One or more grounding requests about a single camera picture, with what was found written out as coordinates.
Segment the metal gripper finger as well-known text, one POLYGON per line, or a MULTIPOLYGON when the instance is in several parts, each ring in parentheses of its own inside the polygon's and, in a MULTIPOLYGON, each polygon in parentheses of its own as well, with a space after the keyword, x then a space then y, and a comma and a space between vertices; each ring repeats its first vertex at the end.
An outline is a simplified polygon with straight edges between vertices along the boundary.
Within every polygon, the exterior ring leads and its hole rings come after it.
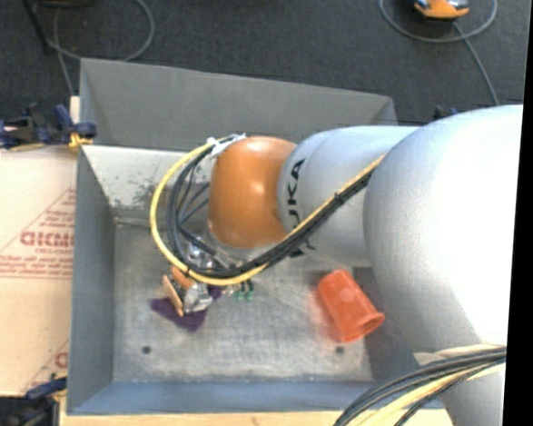
POLYGON ((183 273, 182 270, 171 266, 170 278, 181 288, 189 290, 194 286, 194 279, 183 273))
POLYGON ((180 294, 176 291, 176 288, 173 286, 170 279, 166 275, 162 276, 162 285, 163 285, 164 293, 166 294, 166 297, 173 305, 173 308, 177 312, 177 315, 179 317, 183 317, 184 312, 183 312, 182 298, 180 294))

